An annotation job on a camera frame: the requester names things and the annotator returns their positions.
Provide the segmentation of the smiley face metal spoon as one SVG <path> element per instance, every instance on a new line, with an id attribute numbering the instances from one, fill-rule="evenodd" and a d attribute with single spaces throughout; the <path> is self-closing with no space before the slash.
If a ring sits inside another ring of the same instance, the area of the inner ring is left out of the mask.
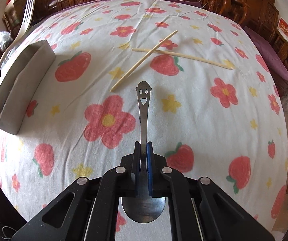
<path id="1" fill-rule="evenodd" d="M 123 197 L 122 205 L 127 216 L 141 224 L 155 221 L 163 212 L 166 204 L 164 197 L 152 197 L 152 170 L 149 168 L 151 157 L 147 153 L 147 123 L 149 101 L 152 88 L 146 81 L 141 81 L 137 87 L 139 108 L 140 141 L 135 144 L 131 169 L 131 180 L 135 184 L 135 196 Z"/>

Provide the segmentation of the cream plastic fork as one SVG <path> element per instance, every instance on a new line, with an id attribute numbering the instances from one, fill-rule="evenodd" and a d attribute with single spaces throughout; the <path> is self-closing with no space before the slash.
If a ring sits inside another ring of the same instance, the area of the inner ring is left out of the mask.
<path id="1" fill-rule="evenodd" d="M 24 36 L 24 34 L 29 29 L 31 21 L 32 21 L 34 7 L 35 7 L 35 0 L 27 0 L 24 15 L 23 15 L 23 21 L 21 23 L 19 32 L 18 32 L 16 38 L 14 39 L 14 41 L 9 45 L 9 47 L 5 50 L 5 52 L 1 56 L 0 69 L 1 69 L 3 61 L 6 59 L 9 51 L 12 50 L 12 48 L 16 45 L 16 43 L 19 42 L 19 40 Z"/>

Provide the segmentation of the light bamboo chopstick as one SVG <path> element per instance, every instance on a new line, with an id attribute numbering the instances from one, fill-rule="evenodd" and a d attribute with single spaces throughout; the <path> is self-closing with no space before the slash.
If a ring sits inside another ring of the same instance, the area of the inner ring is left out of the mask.
<path id="1" fill-rule="evenodd" d="M 162 39 L 157 45 L 155 45 L 153 48 L 151 48 L 129 71 L 127 71 L 110 89 L 110 92 L 114 92 L 115 89 L 120 86 L 124 80 L 126 80 L 150 55 L 152 55 L 165 41 L 169 40 L 171 37 L 176 35 L 178 30 L 173 31 L 168 36 L 166 36 L 164 39 Z"/>
<path id="2" fill-rule="evenodd" d="M 215 65 L 215 66 L 222 67 L 222 68 L 225 68 L 225 69 L 228 69 L 228 70 L 234 70 L 235 69 L 235 67 L 233 67 L 232 65 L 229 65 L 229 64 L 217 63 L 217 62 L 212 61 L 212 60 L 208 60 L 208 59 L 204 59 L 204 58 L 196 57 L 196 56 L 191 56 L 191 55 L 187 55 L 187 54 L 177 53 L 177 52 L 156 50 L 156 51 L 154 51 L 154 53 L 165 54 L 165 55 L 171 55 L 171 56 L 180 57 L 180 58 L 196 60 L 196 61 L 199 61 L 199 62 L 202 62 L 202 63 Z"/>

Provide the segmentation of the rectangular metal tray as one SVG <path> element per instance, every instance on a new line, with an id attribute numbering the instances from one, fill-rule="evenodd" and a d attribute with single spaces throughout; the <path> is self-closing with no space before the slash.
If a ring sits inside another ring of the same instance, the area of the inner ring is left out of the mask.
<path id="1" fill-rule="evenodd" d="M 0 129 L 17 134 L 30 101 L 56 55 L 47 40 L 18 49 L 3 67 L 0 84 Z"/>

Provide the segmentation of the stacked cardboard boxes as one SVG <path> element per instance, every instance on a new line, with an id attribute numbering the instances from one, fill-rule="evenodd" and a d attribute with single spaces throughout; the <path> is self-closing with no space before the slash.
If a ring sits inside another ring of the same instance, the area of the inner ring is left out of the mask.
<path id="1" fill-rule="evenodd" d="M 28 0 L 7 0 L 3 14 L 3 22 L 8 31 L 17 28 L 21 24 L 27 1 Z"/>

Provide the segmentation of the floral strawberry tablecloth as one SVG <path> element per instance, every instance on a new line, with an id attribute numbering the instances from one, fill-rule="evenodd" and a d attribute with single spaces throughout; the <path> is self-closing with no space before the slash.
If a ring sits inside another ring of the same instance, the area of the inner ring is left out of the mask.
<path id="1" fill-rule="evenodd" d="M 151 48 L 235 67 L 153 53 Z M 20 48 L 47 40 L 56 58 L 15 135 L 0 129 L 0 195 L 30 220 L 78 177 L 119 165 L 139 140 L 137 84 L 151 88 L 148 140 L 185 176 L 210 177 L 271 230 L 286 192 L 288 142 L 275 83 L 248 34 L 191 5 L 108 0 L 55 14 Z"/>

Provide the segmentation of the red greeting card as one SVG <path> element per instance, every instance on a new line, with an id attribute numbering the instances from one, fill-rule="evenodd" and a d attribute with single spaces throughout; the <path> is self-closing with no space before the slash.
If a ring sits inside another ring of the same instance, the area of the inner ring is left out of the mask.
<path id="1" fill-rule="evenodd" d="M 288 24 L 282 17 L 279 18 L 277 28 L 283 37 L 288 41 Z"/>

